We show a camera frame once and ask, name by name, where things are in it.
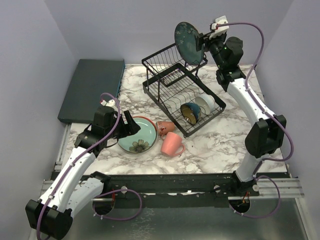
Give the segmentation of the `plain pink mug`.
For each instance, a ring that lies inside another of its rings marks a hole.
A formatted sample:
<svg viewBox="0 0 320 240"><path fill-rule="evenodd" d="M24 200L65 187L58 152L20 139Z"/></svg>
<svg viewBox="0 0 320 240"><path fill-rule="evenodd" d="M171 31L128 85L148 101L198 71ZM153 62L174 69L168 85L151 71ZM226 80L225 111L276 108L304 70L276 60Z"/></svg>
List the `plain pink mug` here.
<svg viewBox="0 0 320 240"><path fill-rule="evenodd" d="M183 139L174 132L168 132L166 135L163 135L161 139L163 143L160 152L163 155L175 157L186 150L185 145L182 143Z"/></svg>

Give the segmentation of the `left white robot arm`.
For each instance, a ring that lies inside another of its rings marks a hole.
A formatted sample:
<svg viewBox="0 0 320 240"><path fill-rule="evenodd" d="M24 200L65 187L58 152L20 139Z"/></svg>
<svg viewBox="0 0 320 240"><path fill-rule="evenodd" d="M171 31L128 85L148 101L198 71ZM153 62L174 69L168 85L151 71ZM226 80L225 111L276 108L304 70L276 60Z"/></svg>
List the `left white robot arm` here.
<svg viewBox="0 0 320 240"><path fill-rule="evenodd" d="M38 200L29 200L25 206L30 227L42 235L56 240L69 232L76 214L93 198L115 199L117 190L111 177L100 172L92 173L83 186L79 182L100 152L108 147L108 140L119 140L139 132L140 126L128 110L123 114L110 106L100 106L93 123L80 133L71 155L50 187Z"/></svg>

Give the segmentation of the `printed salmon coffee mug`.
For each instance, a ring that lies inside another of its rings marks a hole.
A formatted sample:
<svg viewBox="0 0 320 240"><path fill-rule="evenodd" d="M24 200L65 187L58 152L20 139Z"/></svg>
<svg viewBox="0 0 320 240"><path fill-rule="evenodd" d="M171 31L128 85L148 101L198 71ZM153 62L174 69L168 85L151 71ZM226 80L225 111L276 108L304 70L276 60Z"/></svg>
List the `printed salmon coffee mug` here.
<svg viewBox="0 0 320 240"><path fill-rule="evenodd" d="M157 121L156 127L159 136L166 135L175 130L175 124L172 121Z"/></svg>

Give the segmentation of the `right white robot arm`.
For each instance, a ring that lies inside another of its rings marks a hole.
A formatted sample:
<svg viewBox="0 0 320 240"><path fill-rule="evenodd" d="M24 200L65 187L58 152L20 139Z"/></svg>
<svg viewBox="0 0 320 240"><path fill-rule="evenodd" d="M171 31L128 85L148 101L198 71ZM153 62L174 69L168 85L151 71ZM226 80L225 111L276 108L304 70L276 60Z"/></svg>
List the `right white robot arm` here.
<svg viewBox="0 0 320 240"><path fill-rule="evenodd" d="M282 146L287 120L266 107L250 87L247 75L239 67L243 56L242 40L227 37L225 33L214 37L201 33L196 37L196 48L210 52L218 67L218 84L238 103L251 124L245 138L247 152L235 170L236 180L230 183L230 191L241 196L247 192L247 182L253 181L263 159Z"/></svg>

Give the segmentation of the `dark bowl beige inside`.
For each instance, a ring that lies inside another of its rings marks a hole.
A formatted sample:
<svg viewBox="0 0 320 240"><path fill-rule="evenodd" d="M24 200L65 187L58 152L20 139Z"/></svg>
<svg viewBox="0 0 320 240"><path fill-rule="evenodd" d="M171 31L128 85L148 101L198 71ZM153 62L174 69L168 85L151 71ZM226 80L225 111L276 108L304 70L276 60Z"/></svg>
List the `dark bowl beige inside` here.
<svg viewBox="0 0 320 240"><path fill-rule="evenodd" d="M198 104L187 102L180 106L183 118L191 125L195 125L201 118L202 112Z"/></svg>

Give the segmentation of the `black wire dish rack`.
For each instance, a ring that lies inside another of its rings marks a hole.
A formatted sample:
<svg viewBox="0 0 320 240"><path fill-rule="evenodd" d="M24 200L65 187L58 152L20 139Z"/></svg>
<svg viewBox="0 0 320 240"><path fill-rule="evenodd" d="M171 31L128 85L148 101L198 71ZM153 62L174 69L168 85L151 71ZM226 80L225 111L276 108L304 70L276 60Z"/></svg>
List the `black wire dish rack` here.
<svg viewBox="0 0 320 240"><path fill-rule="evenodd" d="M205 57L199 65L189 65L181 57L173 43L141 60L146 68L143 91L182 132L189 137L220 115L226 104L204 84L198 76L199 69L208 63ZM188 123L180 110L182 104L194 103L200 94L214 98L214 108L209 114L202 114L199 121Z"/></svg>

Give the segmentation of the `blue glazed floral plate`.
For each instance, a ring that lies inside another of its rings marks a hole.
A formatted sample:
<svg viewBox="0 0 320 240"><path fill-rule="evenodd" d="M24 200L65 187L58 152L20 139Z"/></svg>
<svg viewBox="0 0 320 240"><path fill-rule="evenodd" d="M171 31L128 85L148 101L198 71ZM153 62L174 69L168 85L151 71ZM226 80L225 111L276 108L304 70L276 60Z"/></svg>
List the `blue glazed floral plate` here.
<svg viewBox="0 0 320 240"><path fill-rule="evenodd" d="M204 46L199 42L198 30L188 22L180 22L174 31L178 52L189 65L197 66L204 59Z"/></svg>

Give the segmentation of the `white bowl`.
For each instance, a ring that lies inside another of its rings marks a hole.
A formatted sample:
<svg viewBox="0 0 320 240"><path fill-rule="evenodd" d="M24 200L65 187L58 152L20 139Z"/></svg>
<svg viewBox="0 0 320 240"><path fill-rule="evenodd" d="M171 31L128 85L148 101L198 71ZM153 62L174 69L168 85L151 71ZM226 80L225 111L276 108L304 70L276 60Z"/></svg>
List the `white bowl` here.
<svg viewBox="0 0 320 240"><path fill-rule="evenodd" d="M195 97L195 103L205 115L210 115L215 110L215 99L213 96L202 93Z"/></svg>

